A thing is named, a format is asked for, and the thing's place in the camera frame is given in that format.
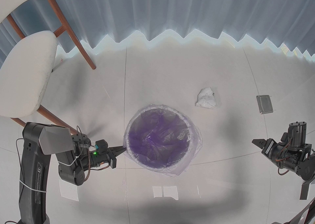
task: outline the trash can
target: trash can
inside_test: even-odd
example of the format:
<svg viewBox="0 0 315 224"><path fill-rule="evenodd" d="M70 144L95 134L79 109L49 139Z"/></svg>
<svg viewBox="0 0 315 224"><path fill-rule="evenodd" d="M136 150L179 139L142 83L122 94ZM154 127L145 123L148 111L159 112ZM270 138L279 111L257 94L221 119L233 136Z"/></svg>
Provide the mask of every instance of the trash can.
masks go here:
<svg viewBox="0 0 315 224"><path fill-rule="evenodd" d="M140 166L170 176L184 171L202 147L199 129L177 110L150 104L130 120L126 155Z"/></svg>

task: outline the white zip tie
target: white zip tie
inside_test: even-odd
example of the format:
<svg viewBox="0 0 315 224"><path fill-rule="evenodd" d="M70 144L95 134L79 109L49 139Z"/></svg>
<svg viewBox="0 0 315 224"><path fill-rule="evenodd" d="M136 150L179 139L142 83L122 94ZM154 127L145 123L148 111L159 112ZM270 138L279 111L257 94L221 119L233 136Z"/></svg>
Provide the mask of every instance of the white zip tie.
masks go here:
<svg viewBox="0 0 315 224"><path fill-rule="evenodd" d="M41 191L41 190L36 190L36 189L33 189L33 188L30 188L29 186L27 186L26 184L24 184L21 180L20 180L20 183L22 183L24 186L26 186L28 189L32 190L32 191L36 191L36 192L40 192L40 193L46 193L47 191Z"/></svg>
<svg viewBox="0 0 315 224"><path fill-rule="evenodd" d="M58 161L59 163L61 163L61 164L63 164L63 165L65 165L65 166L72 166L73 165L73 163L74 163L74 161L71 163L71 164L69 164L69 165L67 165L67 164L65 164L65 163L62 163L62 162L60 162L60 161Z"/></svg>

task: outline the white tile floor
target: white tile floor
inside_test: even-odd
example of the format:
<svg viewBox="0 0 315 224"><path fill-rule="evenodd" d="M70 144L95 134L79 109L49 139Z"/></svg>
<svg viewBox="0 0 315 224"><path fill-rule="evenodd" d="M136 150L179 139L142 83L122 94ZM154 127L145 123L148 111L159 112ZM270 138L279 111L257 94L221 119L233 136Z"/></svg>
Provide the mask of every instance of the white tile floor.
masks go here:
<svg viewBox="0 0 315 224"><path fill-rule="evenodd" d="M302 179L292 173L279 176L251 141L267 135L279 141L297 120L308 123L308 132L315 130L315 63L250 37L236 43L198 31L185 39L167 31L150 42L141 33L119 44L106 37L88 53L96 70L75 50L68 59L58 54L43 106L79 125L93 142L105 139L116 146L138 109L166 104L199 127L203 148L175 178L120 155L117 169L91 172L77 188L79 201L61 197L53 155L47 192L51 223L269 224L289 221L307 204L299 200ZM215 93L218 107L213 110L195 107L205 87ZM258 94L272 96L274 113L259 114ZM22 120L49 123L38 113ZM0 117L2 223L20 219L15 140L21 133L22 127ZM307 142L315 144L314 138L315 132L308 134ZM289 210L283 202L289 202Z"/></svg>

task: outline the curtain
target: curtain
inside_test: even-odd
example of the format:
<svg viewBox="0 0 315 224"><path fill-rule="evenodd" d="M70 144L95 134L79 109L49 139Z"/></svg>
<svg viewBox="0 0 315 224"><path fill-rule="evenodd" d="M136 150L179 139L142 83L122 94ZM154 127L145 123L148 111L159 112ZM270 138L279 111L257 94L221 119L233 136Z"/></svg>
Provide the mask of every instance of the curtain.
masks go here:
<svg viewBox="0 0 315 224"><path fill-rule="evenodd" d="M105 35L120 42L135 30L152 40L166 29L185 37L198 29L213 38L223 32L236 41L245 34L277 47L315 53L315 0L56 0L79 40L94 48ZM13 11L26 35L61 24L46 0L29 0ZM58 37L66 52L74 44ZM0 65L19 41L7 20L0 24Z"/></svg>

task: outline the wooden chair leg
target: wooden chair leg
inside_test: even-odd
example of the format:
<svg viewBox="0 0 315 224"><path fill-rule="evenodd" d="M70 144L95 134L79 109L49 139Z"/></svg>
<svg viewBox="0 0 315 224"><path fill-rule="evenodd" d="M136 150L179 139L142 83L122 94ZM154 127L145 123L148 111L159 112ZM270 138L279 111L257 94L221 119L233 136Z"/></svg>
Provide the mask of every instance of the wooden chair leg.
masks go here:
<svg viewBox="0 0 315 224"><path fill-rule="evenodd" d="M18 123L19 125L21 125L22 127L25 127L26 123L23 122L21 119L19 118L13 118L13 117L10 117L14 122Z"/></svg>
<svg viewBox="0 0 315 224"><path fill-rule="evenodd" d="M48 120L52 121L54 124L70 128L71 134L77 134L77 130L72 128L69 124L66 124L64 121L62 121L60 118L56 117L53 113L51 113L49 110L44 108L42 105L39 106L39 109L37 110L39 114L46 117Z"/></svg>
<svg viewBox="0 0 315 224"><path fill-rule="evenodd" d="M63 27L68 32L70 38L73 40L74 44L79 49L80 53L83 55L84 59L88 62L88 64L90 65L90 67L92 69L96 69L96 66L94 65L92 59L89 57L88 53L85 51L85 49L81 45L80 41L78 40L77 36L73 32L71 26L69 25L68 21L66 20L65 16L63 15L56 0L48 0L48 2L50 4L50 6L52 7L53 11L55 12L55 14L57 15L57 17L59 18Z"/></svg>
<svg viewBox="0 0 315 224"><path fill-rule="evenodd" d="M11 14L9 14L9 15L7 16L7 19L8 19L8 21L9 21L10 25L11 25L11 26L13 27L13 29L15 30L15 32L19 35L19 37L20 37L21 39L24 39L24 38L25 38L24 33L21 31L21 29L19 28L18 24L15 22L15 20L13 19L13 17L12 17Z"/></svg>

